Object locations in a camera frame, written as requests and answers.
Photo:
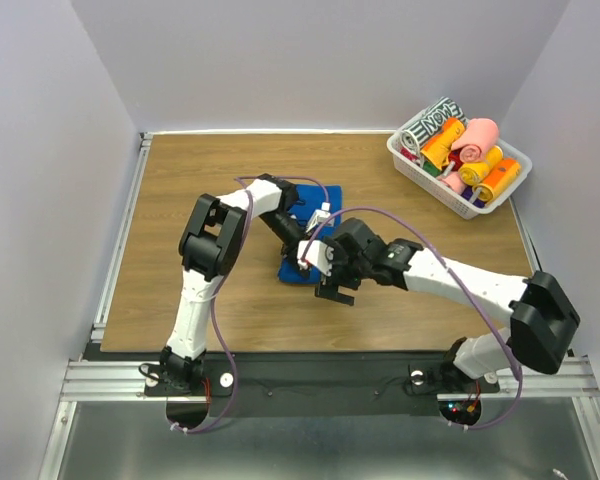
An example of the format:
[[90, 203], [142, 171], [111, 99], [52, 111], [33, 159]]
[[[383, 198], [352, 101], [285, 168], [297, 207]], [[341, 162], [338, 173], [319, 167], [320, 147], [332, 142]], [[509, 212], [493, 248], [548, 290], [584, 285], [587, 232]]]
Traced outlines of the blue towel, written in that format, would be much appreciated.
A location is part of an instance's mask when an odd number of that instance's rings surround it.
[[[327, 185], [330, 200], [330, 212], [338, 211], [343, 205], [343, 191], [340, 185]], [[300, 184], [297, 186], [298, 202], [291, 207], [289, 213], [305, 229], [314, 211], [322, 206], [325, 200], [322, 188], [317, 185]], [[304, 278], [287, 259], [283, 259], [278, 270], [278, 279], [290, 285], [315, 285], [320, 282], [321, 273], [312, 268], [309, 276]]]

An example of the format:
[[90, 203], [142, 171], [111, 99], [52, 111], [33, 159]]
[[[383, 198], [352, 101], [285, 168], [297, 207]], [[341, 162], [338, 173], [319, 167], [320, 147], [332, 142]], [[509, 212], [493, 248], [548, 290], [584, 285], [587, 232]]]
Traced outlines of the pink towel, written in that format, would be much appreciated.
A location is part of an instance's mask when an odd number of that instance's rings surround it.
[[468, 187], [458, 171], [452, 171], [444, 177], [439, 177], [438, 180], [457, 195], [462, 195]]
[[499, 138], [499, 127], [489, 118], [471, 119], [465, 131], [451, 146], [458, 151], [463, 163], [476, 163], [484, 159], [488, 151], [495, 146]]

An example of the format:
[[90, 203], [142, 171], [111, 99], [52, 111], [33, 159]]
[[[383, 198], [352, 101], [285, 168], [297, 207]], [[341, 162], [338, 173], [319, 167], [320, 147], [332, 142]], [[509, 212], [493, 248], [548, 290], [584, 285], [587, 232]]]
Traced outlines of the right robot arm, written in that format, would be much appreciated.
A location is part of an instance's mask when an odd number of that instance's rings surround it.
[[564, 289], [547, 272], [498, 274], [445, 258], [424, 243], [385, 242], [357, 218], [345, 220], [331, 235], [302, 241], [297, 263], [321, 273], [317, 296], [348, 305], [353, 298], [340, 290], [356, 290], [370, 279], [474, 307], [490, 331], [450, 347], [440, 378], [452, 390], [506, 367], [557, 373], [580, 325]]

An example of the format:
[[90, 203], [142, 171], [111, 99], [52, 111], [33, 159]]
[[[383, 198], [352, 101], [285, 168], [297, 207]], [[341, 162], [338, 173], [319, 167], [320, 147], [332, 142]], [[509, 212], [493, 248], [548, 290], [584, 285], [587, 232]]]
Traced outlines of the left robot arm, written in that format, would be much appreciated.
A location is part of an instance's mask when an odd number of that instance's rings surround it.
[[179, 241], [181, 297], [159, 360], [161, 380], [179, 393], [193, 393], [202, 385], [211, 306], [236, 264], [252, 221], [261, 219], [282, 242], [282, 257], [296, 262], [299, 244], [307, 238], [290, 214], [298, 200], [294, 183], [269, 174], [231, 194], [197, 199]]

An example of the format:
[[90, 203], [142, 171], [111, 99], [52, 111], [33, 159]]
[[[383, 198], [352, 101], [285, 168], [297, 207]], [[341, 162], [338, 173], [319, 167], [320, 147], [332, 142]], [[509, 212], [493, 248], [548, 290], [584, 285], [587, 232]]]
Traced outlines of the green rolled towel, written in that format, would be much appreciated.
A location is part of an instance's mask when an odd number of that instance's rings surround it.
[[426, 161], [423, 164], [423, 170], [434, 178], [437, 178], [442, 173], [442, 171], [440, 169], [438, 169], [434, 164], [432, 164], [429, 161]]

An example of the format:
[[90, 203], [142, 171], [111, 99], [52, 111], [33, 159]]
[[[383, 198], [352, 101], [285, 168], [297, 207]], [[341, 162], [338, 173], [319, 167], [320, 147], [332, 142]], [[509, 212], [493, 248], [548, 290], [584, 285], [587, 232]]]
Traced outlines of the black white striped towel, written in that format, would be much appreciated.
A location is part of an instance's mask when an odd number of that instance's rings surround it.
[[399, 134], [401, 145], [412, 153], [419, 153], [450, 118], [466, 122], [466, 115], [460, 105], [443, 96], [406, 122]]

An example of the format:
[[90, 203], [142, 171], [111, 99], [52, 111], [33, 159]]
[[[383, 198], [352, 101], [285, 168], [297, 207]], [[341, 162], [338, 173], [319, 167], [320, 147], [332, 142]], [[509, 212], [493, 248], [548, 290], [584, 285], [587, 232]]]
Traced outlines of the white plastic basket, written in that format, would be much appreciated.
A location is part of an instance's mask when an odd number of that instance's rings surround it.
[[438, 180], [439, 177], [444, 177], [452, 171], [458, 171], [464, 164], [459, 158], [458, 151], [451, 150], [448, 155], [449, 163], [441, 170], [441, 175], [434, 178], [423, 170], [423, 164], [426, 160], [421, 153], [412, 153], [401, 145], [399, 134], [402, 127], [396, 130], [387, 141], [387, 148], [393, 156], [396, 170], [466, 220], [479, 214], [491, 213], [504, 204], [532, 170], [532, 162], [526, 155], [498, 138], [495, 146], [498, 145], [502, 149], [503, 159], [507, 157], [514, 158], [520, 163], [522, 170], [516, 180], [499, 197], [491, 203], [485, 204], [484, 208], [478, 209]]

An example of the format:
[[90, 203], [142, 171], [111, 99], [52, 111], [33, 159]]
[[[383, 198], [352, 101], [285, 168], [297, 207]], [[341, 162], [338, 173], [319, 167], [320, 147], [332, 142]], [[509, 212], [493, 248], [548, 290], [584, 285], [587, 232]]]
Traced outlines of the pink rolled towel in basket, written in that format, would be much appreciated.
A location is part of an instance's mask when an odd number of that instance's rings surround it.
[[458, 171], [452, 171], [444, 177], [439, 177], [438, 180], [457, 195], [462, 195], [468, 187]]

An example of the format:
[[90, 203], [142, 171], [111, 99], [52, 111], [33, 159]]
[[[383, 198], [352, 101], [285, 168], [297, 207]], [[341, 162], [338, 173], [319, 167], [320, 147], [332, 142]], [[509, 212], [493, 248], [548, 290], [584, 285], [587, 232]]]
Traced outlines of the orange rolled towel purple spot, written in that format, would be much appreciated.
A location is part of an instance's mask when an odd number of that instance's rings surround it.
[[473, 187], [473, 193], [478, 200], [489, 204], [516, 180], [521, 170], [522, 167], [517, 160], [511, 157], [504, 158], [479, 184]]

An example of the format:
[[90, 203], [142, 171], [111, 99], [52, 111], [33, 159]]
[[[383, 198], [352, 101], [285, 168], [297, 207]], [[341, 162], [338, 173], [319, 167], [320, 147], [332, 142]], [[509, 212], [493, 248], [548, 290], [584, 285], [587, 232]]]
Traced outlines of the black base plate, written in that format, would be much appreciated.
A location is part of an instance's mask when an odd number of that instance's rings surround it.
[[480, 411], [477, 395], [499, 388], [455, 373], [441, 351], [241, 352], [206, 355], [186, 380], [166, 373], [155, 358], [134, 356], [125, 366], [140, 396], [164, 401], [167, 417], [187, 426], [217, 418], [327, 417], [404, 414], [438, 416]]

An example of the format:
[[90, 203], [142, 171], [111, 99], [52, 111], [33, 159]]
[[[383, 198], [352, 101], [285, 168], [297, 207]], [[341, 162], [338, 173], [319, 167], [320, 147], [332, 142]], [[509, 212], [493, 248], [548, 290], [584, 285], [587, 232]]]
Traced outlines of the aluminium frame rail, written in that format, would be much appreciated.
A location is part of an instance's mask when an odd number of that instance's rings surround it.
[[[253, 387], [266, 396], [278, 390], [310, 394], [345, 389], [367, 396], [386, 395], [390, 388], [410, 396], [463, 398], [474, 390], [483, 398], [597, 397], [600, 390], [590, 362], [567, 358], [554, 375], [524, 369], [517, 382], [510, 370], [490, 373], [479, 381], [446, 380], [436, 352], [237, 353], [233, 364], [219, 352], [204, 363], [204, 378], [216, 398]], [[198, 400], [204, 388], [179, 389], [161, 380], [156, 362], [79, 361], [66, 370], [64, 401], [123, 401], [149, 398]]]

